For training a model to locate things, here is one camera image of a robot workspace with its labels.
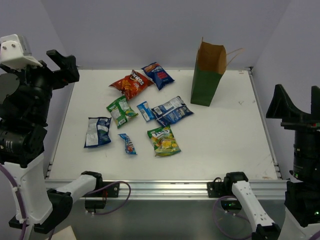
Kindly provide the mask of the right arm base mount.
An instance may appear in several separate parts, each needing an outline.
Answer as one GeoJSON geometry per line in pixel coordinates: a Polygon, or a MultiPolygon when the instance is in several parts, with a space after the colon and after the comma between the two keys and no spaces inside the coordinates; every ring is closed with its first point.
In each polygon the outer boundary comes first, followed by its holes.
{"type": "MultiPolygon", "coordinates": [[[[220,177],[206,183],[207,195],[209,198],[221,198],[229,196],[228,191],[220,177]]],[[[239,212],[242,209],[240,202],[236,199],[222,199],[220,206],[225,211],[239,212]]]]}

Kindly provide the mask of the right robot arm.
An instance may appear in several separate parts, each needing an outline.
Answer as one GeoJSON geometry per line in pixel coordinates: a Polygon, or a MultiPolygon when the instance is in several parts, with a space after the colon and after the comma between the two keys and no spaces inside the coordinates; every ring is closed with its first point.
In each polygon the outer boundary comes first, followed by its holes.
{"type": "Polygon", "coordinates": [[[269,217],[243,172],[227,173],[223,192],[236,198],[251,225],[253,240],[318,240],[320,238],[320,89],[311,87],[310,112],[298,109],[282,84],[274,87],[268,119],[294,131],[292,177],[286,182],[282,227],[269,217]]]}

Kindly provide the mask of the green paper bag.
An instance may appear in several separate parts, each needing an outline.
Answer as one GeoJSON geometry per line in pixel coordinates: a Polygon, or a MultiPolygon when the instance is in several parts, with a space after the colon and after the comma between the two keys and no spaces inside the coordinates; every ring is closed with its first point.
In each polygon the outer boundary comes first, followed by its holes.
{"type": "Polygon", "coordinates": [[[227,66],[243,51],[238,48],[227,53],[224,45],[201,41],[195,60],[190,103],[209,107],[227,66]]]}

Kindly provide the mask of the blue M&M's packet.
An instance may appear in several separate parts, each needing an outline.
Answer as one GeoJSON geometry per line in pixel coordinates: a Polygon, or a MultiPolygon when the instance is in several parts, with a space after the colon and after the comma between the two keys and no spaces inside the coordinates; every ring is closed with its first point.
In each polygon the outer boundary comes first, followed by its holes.
{"type": "Polygon", "coordinates": [[[136,155],[136,149],[130,137],[126,133],[120,133],[118,136],[124,140],[124,151],[129,155],[136,155]]]}

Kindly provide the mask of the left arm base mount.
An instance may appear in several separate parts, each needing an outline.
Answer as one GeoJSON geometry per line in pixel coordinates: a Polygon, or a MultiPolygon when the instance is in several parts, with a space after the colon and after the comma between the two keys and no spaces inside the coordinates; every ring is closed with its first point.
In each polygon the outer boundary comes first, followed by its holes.
{"type": "Polygon", "coordinates": [[[107,205],[108,198],[117,198],[119,196],[120,184],[113,184],[96,193],[84,195],[84,207],[88,212],[101,212],[107,205]]]}

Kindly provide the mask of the white blue snack packet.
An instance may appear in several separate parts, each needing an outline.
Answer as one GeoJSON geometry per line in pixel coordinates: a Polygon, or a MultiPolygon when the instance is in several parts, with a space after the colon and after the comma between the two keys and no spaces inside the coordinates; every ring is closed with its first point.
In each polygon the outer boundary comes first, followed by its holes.
{"type": "Polygon", "coordinates": [[[162,127],[176,124],[183,118],[194,114],[180,96],[151,108],[151,111],[155,116],[156,122],[162,127]]]}

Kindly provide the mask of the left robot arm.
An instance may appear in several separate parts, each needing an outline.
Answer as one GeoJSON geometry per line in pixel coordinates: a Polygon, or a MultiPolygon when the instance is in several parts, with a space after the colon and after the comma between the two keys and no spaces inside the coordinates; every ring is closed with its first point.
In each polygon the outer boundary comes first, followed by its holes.
{"type": "Polygon", "coordinates": [[[84,171],[69,184],[47,189],[43,174],[44,139],[53,91],[80,79],[76,58],[57,50],[47,56],[58,66],[50,70],[44,61],[30,56],[11,54],[0,67],[18,82],[0,105],[0,170],[7,176],[16,205],[9,221],[12,228],[48,234],[63,222],[73,204],[85,195],[103,193],[102,175],[84,171]]]}

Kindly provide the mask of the red snack packet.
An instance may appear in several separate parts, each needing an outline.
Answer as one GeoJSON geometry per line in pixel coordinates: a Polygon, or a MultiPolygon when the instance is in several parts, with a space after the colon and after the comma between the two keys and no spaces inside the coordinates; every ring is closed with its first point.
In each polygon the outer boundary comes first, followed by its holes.
{"type": "Polygon", "coordinates": [[[109,87],[117,89],[127,100],[131,100],[153,84],[150,79],[132,70],[130,75],[126,75],[124,78],[113,82],[109,87]]]}

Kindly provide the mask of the blue green chip packet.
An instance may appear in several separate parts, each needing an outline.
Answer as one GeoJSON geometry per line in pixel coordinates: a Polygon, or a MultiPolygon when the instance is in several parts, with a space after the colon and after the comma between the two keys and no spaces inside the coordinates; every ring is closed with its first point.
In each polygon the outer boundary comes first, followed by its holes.
{"type": "Polygon", "coordinates": [[[111,117],[89,117],[84,148],[97,148],[111,143],[111,117]]]}

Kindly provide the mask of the green yellow candy packet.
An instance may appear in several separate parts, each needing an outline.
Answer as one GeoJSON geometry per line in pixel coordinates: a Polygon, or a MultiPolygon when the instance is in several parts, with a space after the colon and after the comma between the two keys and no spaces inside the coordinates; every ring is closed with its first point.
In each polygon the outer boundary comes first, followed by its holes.
{"type": "Polygon", "coordinates": [[[147,135],[156,157],[167,157],[181,152],[170,125],[148,130],[147,135]]]}

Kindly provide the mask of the dark blue snack packet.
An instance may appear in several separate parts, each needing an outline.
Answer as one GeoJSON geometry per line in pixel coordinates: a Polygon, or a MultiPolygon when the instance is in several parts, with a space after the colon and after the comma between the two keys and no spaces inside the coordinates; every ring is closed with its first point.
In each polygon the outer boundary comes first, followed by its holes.
{"type": "Polygon", "coordinates": [[[163,67],[153,62],[141,68],[145,75],[149,77],[157,86],[160,91],[163,87],[173,83],[175,80],[163,69],[163,67]]]}

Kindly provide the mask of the green snack packet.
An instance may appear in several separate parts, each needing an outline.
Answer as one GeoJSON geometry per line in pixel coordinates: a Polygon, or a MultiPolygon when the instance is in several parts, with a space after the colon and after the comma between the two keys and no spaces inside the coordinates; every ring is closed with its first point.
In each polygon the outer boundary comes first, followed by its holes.
{"type": "Polygon", "coordinates": [[[106,109],[111,114],[118,129],[139,115],[130,107],[124,95],[110,103],[106,109]]]}

